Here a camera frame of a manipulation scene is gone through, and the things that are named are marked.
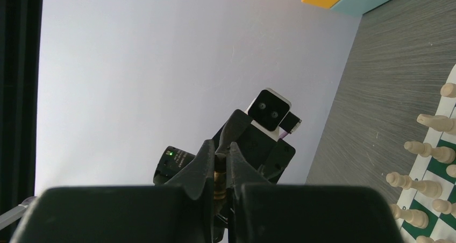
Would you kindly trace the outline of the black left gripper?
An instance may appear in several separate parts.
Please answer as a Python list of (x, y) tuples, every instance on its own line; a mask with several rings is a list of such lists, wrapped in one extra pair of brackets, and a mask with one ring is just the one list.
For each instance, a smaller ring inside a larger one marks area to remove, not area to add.
[(236, 109), (226, 121), (230, 141), (235, 141), (245, 160), (267, 179), (277, 184), (296, 149), (283, 139), (272, 139), (252, 124), (252, 118)]

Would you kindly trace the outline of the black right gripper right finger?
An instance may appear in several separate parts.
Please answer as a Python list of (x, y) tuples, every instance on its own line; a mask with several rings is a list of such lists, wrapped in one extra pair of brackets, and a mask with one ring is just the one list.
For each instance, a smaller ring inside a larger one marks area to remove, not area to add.
[(233, 142), (227, 156), (229, 242), (402, 242), (389, 205), (368, 187), (271, 184)]

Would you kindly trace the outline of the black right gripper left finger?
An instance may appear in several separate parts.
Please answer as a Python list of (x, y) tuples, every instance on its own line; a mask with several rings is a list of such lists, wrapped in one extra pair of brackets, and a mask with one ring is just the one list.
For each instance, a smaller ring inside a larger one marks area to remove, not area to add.
[(212, 242), (215, 146), (158, 186), (46, 190), (21, 219), (12, 242)]

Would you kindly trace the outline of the dark brown chess piece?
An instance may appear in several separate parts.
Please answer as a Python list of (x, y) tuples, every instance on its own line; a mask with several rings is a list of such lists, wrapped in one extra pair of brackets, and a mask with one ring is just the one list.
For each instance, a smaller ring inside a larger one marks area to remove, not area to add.
[(216, 153), (214, 166), (214, 200), (226, 197), (226, 155)]

